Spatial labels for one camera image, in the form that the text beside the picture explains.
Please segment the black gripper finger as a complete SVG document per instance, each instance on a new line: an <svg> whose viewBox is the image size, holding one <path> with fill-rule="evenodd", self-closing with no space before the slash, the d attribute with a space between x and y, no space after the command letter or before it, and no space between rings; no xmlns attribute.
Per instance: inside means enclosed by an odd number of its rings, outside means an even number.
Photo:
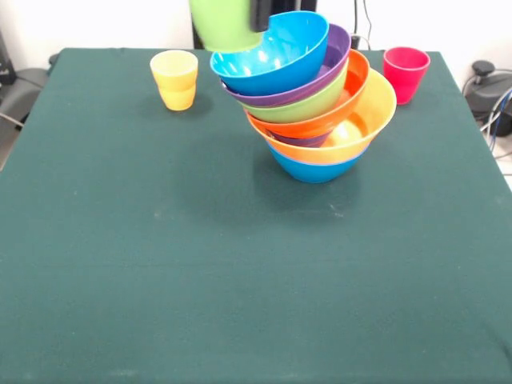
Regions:
<svg viewBox="0 0 512 384"><path fill-rule="evenodd" d="M250 0L250 28L253 32L268 29L272 0Z"/></svg>

